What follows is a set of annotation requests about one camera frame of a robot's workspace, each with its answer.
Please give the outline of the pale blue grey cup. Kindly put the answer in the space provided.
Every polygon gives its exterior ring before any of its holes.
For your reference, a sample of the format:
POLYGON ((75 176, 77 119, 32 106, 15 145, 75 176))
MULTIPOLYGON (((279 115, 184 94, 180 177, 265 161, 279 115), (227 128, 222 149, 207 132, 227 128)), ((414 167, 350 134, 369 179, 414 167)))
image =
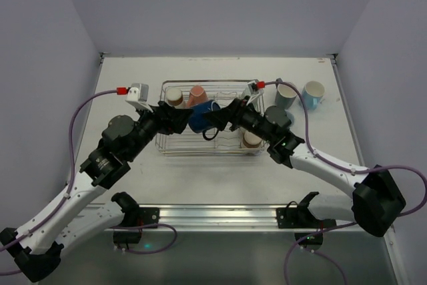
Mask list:
POLYGON ((295 122, 294 115, 289 110, 286 110, 285 114, 286 114, 286 117, 289 119, 289 122, 290 122, 288 127, 291 128, 295 122))

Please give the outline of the dark blue mug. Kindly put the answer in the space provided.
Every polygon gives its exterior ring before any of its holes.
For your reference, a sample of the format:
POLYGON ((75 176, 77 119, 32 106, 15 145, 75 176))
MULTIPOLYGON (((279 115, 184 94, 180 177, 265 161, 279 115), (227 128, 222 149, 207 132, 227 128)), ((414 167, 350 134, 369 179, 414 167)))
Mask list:
POLYGON ((205 103, 201 103, 191 107, 190 109, 193 109, 193 115, 188 121, 188 126, 190 127, 192 132, 202 134, 202 137, 205 141, 214 140, 218 135, 219 130, 217 129, 213 136, 208 137, 206 135, 206 132, 213 129, 214 126, 210 122, 205 120, 202 114, 208 111, 219 110, 220 108, 220 105, 215 100, 209 100, 205 103))

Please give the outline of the light blue mug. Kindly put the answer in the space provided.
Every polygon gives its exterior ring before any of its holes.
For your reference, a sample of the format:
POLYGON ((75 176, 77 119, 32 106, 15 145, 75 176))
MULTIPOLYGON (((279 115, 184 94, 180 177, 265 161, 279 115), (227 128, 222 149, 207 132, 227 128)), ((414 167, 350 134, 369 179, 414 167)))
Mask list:
POLYGON ((315 110, 325 94, 325 87, 318 81, 309 81, 305 84, 302 97, 306 109, 315 110))

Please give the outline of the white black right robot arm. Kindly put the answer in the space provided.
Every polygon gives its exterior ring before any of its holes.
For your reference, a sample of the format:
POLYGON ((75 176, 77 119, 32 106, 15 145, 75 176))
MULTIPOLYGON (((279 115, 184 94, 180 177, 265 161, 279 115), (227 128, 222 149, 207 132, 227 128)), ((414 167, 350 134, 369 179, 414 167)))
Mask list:
POLYGON ((382 237, 406 206, 388 170, 369 170, 311 150, 307 140, 291 132, 286 112, 276 106, 260 113, 246 100, 234 99, 203 117, 220 131, 226 126, 232 131, 245 129, 268 143, 268 153, 277 164, 312 174, 344 192, 331 198, 315 192, 304 198, 298 207, 317 221, 355 222, 367 233, 382 237))

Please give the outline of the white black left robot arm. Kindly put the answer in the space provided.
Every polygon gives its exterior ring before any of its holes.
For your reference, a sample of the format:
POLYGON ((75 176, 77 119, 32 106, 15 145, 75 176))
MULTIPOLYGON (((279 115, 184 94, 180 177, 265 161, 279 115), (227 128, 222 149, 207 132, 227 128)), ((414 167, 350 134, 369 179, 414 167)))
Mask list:
POLYGON ((5 228, 1 243, 30 281, 38 282, 60 264, 65 251, 106 228, 138 221, 139 206, 127 193, 116 193, 94 216, 75 217, 129 170, 130 162, 158 134, 181 134, 192 109, 176 109, 161 101, 139 112, 112 118, 97 149, 81 164, 70 183, 34 218, 18 228, 5 228))

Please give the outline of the dark teal grey mug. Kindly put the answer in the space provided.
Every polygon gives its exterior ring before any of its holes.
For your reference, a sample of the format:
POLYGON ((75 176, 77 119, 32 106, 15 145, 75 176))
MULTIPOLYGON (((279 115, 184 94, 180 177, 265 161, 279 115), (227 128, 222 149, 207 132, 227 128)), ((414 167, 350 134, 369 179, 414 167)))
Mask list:
POLYGON ((276 79, 276 96, 275 105, 281 109, 289 109, 297 97, 297 93, 294 91, 296 85, 288 81, 290 87, 283 84, 281 78, 276 79))

